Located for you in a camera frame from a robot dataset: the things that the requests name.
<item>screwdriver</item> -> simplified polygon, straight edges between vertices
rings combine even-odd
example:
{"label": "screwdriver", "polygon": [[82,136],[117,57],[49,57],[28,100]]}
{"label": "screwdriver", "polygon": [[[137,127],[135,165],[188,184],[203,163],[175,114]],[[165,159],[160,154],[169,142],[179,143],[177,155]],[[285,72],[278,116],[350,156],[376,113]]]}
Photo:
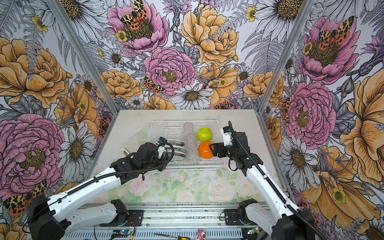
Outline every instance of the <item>screwdriver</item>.
{"label": "screwdriver", "polygon": [[161,233],[155,233],[155,235],[162,236],[162,237],[172,237],[172,238],[175,238],[176,240],[191,240],[189,237],[180,237],[180,236],[175,237],[175,236],[161,234]]}

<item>table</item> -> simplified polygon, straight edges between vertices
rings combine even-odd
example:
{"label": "table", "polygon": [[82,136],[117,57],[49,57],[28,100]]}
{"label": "table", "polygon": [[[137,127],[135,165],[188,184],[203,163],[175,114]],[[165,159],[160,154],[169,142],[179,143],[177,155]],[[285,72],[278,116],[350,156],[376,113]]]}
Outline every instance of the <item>table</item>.
{"label": "table", "polygon": [[[236,131],[247,134],[251,152],[259,155],[271,177],[280,184],[255,112],[247,109],[121,110],[108,138],[104,139],[106,142],[89,177],[124,157],[121,148],[135,152],[147,142],[152,121],[166,120],[218,120],[220,128],[231,121]],[[106,203],[121,199],[124,203],[208,203],[241,202],[250,198],[264,201],[241,170],[233,172],[227,165],[214,170],[152,171],[144,176],[144,181],[140,175],[100,195],[93,202]]]}

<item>wire rack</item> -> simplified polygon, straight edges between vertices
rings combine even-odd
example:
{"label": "wire rack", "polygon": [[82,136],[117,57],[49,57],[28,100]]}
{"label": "wire rack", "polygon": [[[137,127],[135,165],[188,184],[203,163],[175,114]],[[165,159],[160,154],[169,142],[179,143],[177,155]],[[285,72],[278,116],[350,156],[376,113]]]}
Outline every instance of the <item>wire rack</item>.
{"label": "wire rack", "polygon": [[[185,142],[183,126],[185,123],[193,124],[193,131],[195,134],[194,149],[197,152],[198,146],[201,144],[196,138],[197,131],[202,127],[207,127],[212,132],[211,143],[222,142],[220,128],[217,120],[198,120],[198,121],[153,121],[149,132],[148,142],[155,143],[160,137],[170,139],[173,142]],[[198,152],[195,157],[187,155],[186,159],[182,161],[171,161],[168,163],[165,170],[198,170],[198,169],[216,169],[225,165],[225,161],[218,157],[211,159],[203,159],[199,156]]]}

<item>lime green bowl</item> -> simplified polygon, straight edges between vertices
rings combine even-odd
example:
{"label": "lime green bowl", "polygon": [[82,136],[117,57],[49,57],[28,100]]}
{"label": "lime green bowl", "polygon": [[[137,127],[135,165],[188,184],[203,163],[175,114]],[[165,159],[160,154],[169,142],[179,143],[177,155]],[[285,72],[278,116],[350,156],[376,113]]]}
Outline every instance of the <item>lime green bowl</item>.
{"label": "lime green bowl", "polygon": [[207,127],[202,127],[197,131],[197,139],[200,142],[209,142],[212,140],[212,132]]}

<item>transparent plastic object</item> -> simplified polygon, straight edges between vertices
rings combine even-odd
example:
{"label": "transparent plastic object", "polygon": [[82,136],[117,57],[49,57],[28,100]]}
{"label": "transparent plastic object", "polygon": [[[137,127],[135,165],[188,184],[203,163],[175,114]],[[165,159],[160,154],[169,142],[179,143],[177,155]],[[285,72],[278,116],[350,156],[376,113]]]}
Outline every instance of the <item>transparent plastic object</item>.
{"label": "transparent plastic object", "polygon": [[185,143],[184,147],[187,149],[187,158],[185,160],[171,161],[165,170],[216,169],[225,166],[226,158],[213,157],[211,159],[203,159],[199,156],[197,147],[201,142],[197,140],[195,133],[202,127],[207,127],[211,130],[211,143],[223,142],[217,120],[152,122],[148,142],[155,143],[159,140],[159,137],[164,137],[176,144]]}

